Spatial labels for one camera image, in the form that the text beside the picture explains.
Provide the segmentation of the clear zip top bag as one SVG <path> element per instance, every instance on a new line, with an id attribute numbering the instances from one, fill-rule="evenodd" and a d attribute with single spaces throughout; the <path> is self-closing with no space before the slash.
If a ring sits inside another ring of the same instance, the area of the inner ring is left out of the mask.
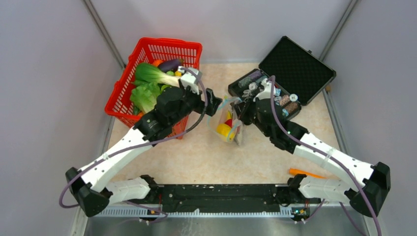
<path id="1" fill-rule="evenodd" d="M 239 97 L 224 97 L 215 114 L 208 117 L 208 128 L 226 143 L 243 145 L 244 125 L 238 119 L 234 105 L 238 105 L 242 100 Z"/>

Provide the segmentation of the red pomegranate toy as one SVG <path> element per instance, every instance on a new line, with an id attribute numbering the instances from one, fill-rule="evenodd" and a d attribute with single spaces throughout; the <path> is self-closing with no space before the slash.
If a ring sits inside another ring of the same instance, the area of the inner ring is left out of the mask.
<path id="1" fill-rule="evenodd" d="M 225 125 L 227 125 L 228 127 L 232 128 L 233 127 L 233 119 L 229 118 L 224 122 Z"/>

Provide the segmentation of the yellow bell pepper toy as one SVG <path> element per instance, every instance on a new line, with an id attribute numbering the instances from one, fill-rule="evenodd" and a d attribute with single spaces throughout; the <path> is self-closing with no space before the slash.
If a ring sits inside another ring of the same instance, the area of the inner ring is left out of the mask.
<path id="1" fill-rule="evenodd" d="M 219 124 L 216 132 L 219 134 L 221 140 L 225 142 L 232 142 L 236 135 L 235 130 L 225 123 Z"/>

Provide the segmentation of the purple eggplant toy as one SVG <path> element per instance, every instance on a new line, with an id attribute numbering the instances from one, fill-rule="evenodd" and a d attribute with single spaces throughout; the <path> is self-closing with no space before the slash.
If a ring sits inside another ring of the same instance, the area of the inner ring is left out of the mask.
<path id="1" fill-rule="evenodd" d="M 162 72 L 166 73 L 168 71 L 177 71 L 179 66 L 182 66 L 183 59 L 172 59 L 168 61 L 164 61 L 157 66 Z"/>

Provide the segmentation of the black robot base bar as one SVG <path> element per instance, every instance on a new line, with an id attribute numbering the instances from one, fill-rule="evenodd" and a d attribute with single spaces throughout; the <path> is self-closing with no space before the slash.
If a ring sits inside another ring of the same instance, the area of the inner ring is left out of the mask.
<path id="1" fill-rule="evenodd" d="M 279 212 L 294 204 L 318 204 L 282 184 L 166 184 L 153 185 L 140 204 L 155 204 L 164 212 Z"/>

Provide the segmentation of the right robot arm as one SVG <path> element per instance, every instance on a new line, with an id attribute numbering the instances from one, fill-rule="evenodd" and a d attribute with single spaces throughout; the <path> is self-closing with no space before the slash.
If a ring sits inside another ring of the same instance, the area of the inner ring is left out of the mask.
<path id="1" fill-rule="evenodd" d="M 358 213 L 378 216 L 391 189 L 390 167 L 351 157 L 317 138 L 307 128 L 283 118 L 269 99 L 238 102 L 238 119 L 254 124 L 278 149 L 305 158 L 337 176 L 338 180 L 297 175 L 289 180 L 289 198 L 301 203 L 321 198 L 348 203 Z"/>

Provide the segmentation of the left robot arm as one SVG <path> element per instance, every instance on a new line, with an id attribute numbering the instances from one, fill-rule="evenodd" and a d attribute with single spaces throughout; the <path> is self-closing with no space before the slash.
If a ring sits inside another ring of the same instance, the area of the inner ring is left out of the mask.
<path id="1" fill-rule="evenodd" d="M 107 206 L 133 199 L 152 203 L 158 191 L 142 177 L 112 182 L 111 179 L 137 156 L 155 145 L 172 140 L 173 126 L 197 112 L 213 116 L 222 99 L 209 88 L 166 88 L 157 97 L 154 109 L 144 114 L 113 147 L 91 163 L 69 168 L 65 191 L 70 191 L 85 216 L 93 217 Z"/>

